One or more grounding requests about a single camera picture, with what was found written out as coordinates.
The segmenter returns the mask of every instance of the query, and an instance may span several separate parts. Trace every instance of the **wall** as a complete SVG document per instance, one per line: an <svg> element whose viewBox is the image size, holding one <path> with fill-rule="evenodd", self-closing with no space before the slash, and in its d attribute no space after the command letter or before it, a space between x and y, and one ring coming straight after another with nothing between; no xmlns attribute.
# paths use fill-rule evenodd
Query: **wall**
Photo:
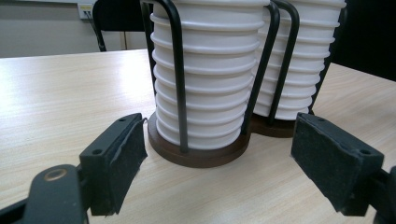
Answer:
<svg viewBox="0 0 396 224"><path fill-rule="evenodd" d="M103 32L107 50L124 49L123 33ZM144 49L143 33L127 34L128 49ZM98 52L96 35L76 4L0 1L0 58Z"/></svg>

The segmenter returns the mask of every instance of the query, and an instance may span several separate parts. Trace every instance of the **brown base ring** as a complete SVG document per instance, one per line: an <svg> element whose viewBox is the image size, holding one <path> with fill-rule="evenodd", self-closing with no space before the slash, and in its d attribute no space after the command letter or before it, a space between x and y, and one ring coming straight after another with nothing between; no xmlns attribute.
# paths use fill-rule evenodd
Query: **brown base ring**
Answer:
<svg viewBox="0 0 396 224"><path fill-rule="evenodd" d="M251 132L277 138L293 137L295 120L276 119L271 126L267 122L267 117L253 114L250 121Z"/></svg>
<svg viewBox="0 0 396 224"><path fill-rule="evenodd" d="M181 153L179 146L163 139L157 131L157 117L154 114L148 120L148 140L154 150L173 163L193 167L210 168L221 166L240 157L248 147L250 133L239 137L227 147L212 150L190 149Z"/></svg>

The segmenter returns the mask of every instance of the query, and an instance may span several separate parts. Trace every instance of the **light wood surface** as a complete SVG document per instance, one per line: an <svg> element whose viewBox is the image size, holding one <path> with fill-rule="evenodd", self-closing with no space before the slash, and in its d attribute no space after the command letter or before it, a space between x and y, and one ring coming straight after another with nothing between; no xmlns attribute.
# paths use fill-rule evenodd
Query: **light wood surface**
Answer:
<svg viewBox="0 0 396 224"><path fill-rule="evenodd" d="M396 83L332 64L314 106L396 165ZM146 50L0 59L0 208L79 153L114 120L155 110ZM291 139L253 134L236 161L192 169L149 145L118 216L91 223L372 223L334 212L290 157Z"/></svg>

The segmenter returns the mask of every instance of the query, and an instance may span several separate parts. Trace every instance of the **black metal rod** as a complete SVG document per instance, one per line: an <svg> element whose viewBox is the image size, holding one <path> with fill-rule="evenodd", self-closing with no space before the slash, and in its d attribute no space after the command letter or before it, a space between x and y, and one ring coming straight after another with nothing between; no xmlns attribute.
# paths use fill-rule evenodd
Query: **black metal rod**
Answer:
<svg viewBox="0 0 396 224"><path fill-rule="evenodd" d="M288 43L286 45L285 54L283 56L282 66L279 71L279 78L276 83L276 90L274 92L273 102L271 103L270 113L268 115L268 125L274 124L276 111L279 106L280 97L282 95L283 86L285 85L286 75L289 71L289 65L291 56L294 51L294 46L297 39L298 30L300 28L300 16L297 9L289 2L283 0L273 0L279 8L285 9L291 17L291 27L288 38Z"/></svg>
<svg viewBox="0 0 396 224"><path fill-rule="evenodd" d="M344 32L344 29L346 27L346 21L347 21L347 8L344 7L341 10L341 14L338 19L338 22L340 22L340 26L338 26L334 31L333 37L335 38L335 40L334 40L334 42L332 42L330 44L330 48L329 48L330 56L324 60L324 69L319 73L320 82L317 83L317 85L316 85L317 91L315 92L314 95L312 95L312 104L308 107L310 114L313 113L312 107L314 106L314 103L317 100L318 93L320 91L321 85L323 84L323 80L326 77L326 74L327 74L327 71L329 70L330 64L332 63L332 58L335 55L335 51L337 49L338 43L340 42L342 33Z"/></svg>
<svg viewBox="0 0 396 224"><path fill-rule="evenodd" d="M93 30L95 31L95 34L96 34L96 38L97 38L97 41L98 41L99 50L100 50L101 52L105 52L105 51L107 51L107 49L106 49L106 45L105 45L105 40L103 39L102 30L101 30L101 28L100 28L99 19L98 19L97 16L92 16L92 19L93 19L93 26L92 26L92 28L93 28Z"/></svg>
<svg viewBox="0 0 396 224"><path fill-rule="evenodd" d="M174 53L178 129L180 136L180 152L189 152L189 139L187 132L187 108L186 90L184 80L184 58L183 58L183 37L181 33L181 21L176 6L170 0L143 0L148 3L159 3L166 11L172 31L172 45Z"/></svg>
<svg viewBox="0 0 396 224"><path fill-rule="evenodd" d="M154 43L150 38L152 34L152 26L151 26L151 21L149 19L149 15L150 15L149 4L141 2L140 7L142 9L143 25L145 27L146 42L148 45L148 61L151 72L152 89L154 89L154 95L155 95L157 92L155 91L154 84L157 78L154 76L155 61L152 58L152 51L154 51Z"/></svg>
<svg viewBox="0 0 396 224"><path fill-rule="evenodd" d="M270 2L270 5L266 7L270 11L271 21L268 29L268 35L265 40L265 45L262 51L262 57L260 59L259 67L257 69L257 74L254 79L250 97L248 99L247 110L245 111L244 122L242 123L242 127L241 127L241 134L246 134L248 132L251 116L253 115L254 106L259 96L260 87L262 86L262 80L264 78L264 74L268 62L270 60L272 48L276 40L277 30L279 28L280 15L277 5L274 4L273 2Z"/></svg>

